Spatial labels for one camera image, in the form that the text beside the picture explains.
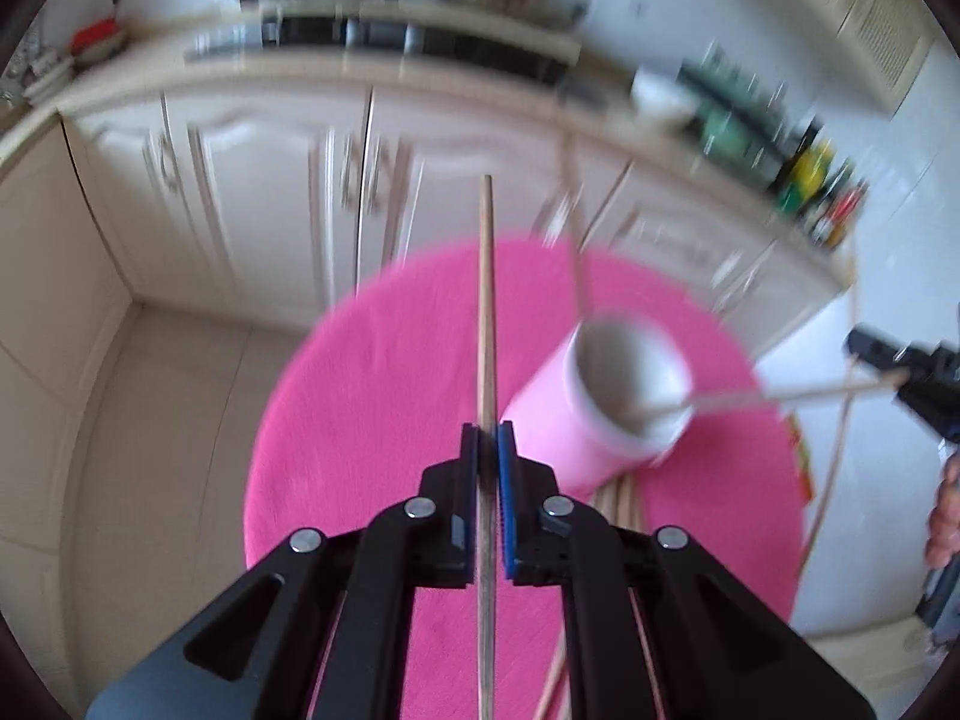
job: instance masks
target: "human hand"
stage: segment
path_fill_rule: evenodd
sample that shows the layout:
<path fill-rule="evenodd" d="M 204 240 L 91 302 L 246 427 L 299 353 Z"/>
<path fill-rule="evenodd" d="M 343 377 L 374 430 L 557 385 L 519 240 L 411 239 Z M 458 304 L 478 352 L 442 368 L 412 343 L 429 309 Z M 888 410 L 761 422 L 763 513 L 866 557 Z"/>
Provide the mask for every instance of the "human hand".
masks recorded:
<path fill-rule="evenodd" d="M 954 488 L 960 478 L 960 454 L 954 455 L 944 469 L 944 480 L 937 490 L 937 506 L 930 514 L 930 541 L 925 560 L 930 568 L 946 568 L 960 552 L 960 490 Z"/>

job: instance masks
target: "pink table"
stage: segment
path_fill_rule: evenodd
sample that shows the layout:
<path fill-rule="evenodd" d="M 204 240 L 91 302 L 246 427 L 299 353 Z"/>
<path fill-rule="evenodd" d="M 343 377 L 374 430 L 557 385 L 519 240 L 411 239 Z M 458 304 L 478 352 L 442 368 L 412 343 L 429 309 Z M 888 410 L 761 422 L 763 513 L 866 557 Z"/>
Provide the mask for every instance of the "pink table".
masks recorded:
<path fill-rule="evenodd" d="M 575 324 L 569 255 L 529 242 L 496 253 L 501 412 Z M 296 528 L 365 526 L 456 456 L 476 418 L 476 248 L 386 272 L 329 315 L 277 385 L 260 428 L 244 512 L 247 564 Z M 607 255 L 587 264 L 593 302 L 659 322 L 697 389 L 755 386 L 750 362 L 673 282 Z M 549 458 L 534 458 L 549 461 Z M 677 524 L 788 618 L 800 564 L 800 487 L 774 410 L 695 418 L 663 467 L 637 474 L 652 527 Z M 501 581 L 497 716 L 527 720 L 560 629 L 559 591 Z M 421 591 L 403 716 L 476 712 L 476 598 Z"/>

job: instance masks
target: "metal rivet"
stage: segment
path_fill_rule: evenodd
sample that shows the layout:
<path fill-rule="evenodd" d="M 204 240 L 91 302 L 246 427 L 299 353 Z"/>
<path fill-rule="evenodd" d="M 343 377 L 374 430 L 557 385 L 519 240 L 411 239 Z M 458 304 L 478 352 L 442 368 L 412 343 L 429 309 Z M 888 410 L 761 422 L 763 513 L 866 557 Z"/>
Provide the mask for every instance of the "metal rivet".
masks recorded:
<path fill-rule="evenodd" d="M 683 549 L 690 543 L 690 536 L 685 530 L 668 525 L 656 531 L 656 541 L 664 549 Z"/>
<path fill-rule="evenodd" d="M 566 517 L 573 513 L 573 501 L 565 495 L 551 495 L 544 501 L 544 512 L 551 517 Z"/>
<path fill-rule="evenodd" d="M 433 517 L 437 512 L 437 504 L 429 498 L 411 498 L 403 504 L 403 510 L 407 512 L 407 517 L 426 519 L 427 517 Z"/>
<path fill-rule="evenodd" d="M 322 543 L 323 536 L 313 528 L 303 528 L 290 536 L 290 548 L 294 552 L 313 552 Z"/>

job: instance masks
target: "tiled wall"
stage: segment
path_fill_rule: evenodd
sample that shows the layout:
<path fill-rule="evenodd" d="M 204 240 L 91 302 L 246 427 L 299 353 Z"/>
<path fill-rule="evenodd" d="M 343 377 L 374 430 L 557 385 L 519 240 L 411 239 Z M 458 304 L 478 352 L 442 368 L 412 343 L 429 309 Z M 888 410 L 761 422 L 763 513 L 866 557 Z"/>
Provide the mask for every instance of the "tiled wall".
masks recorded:
<path fill-rule="evenodd" d="M 123 0 L 128 18 L 163 22 L 228 0 Z M 45 34 L 65 44 L 109 12 L 109 0 L 51 0 Z M 818 46 L 767 0 L 594 0 L 589 40 L 632 62 L 675 67 L 716 38 L 765 79 L 785 79 L 800 115 L 816 110 L 841 155 L 856 158 L 874 187 L 856 236 L 858 319 L 904 341 L 956 340 L 960 287 L 960 62 L 933 50 L 892 121 L 834 79 Z M 827 309 L 761 362 L 771 382 L 839 378 L 851 298 Z M 837 407 L 809 408 L 802 420 L 821 478 L 832 453 Z M 846 463 L 795 615 L 800 630 L 853 629 L 910 613 L 923 570 L 925 514 L 937 483 L 934 440 L 889 398 L 853 410 Z"/>

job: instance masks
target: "cup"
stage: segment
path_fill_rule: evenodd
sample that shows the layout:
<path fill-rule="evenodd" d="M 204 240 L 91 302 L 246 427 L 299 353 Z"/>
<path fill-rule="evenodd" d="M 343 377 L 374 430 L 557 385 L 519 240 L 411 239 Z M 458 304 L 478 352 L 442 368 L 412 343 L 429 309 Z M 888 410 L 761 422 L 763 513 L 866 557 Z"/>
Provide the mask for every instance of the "cup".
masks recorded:
<path fill-rule="evenodd" d="M 664 330 L 643 319 L 597 317 L 577 326 L 504 415 L 517 452 L 552 466 L 560 488 L 589 491 L 611 477 L 662 463 L 693 409 L 648 420 L 644 405 L 680 403 L 690 369 Z"/>

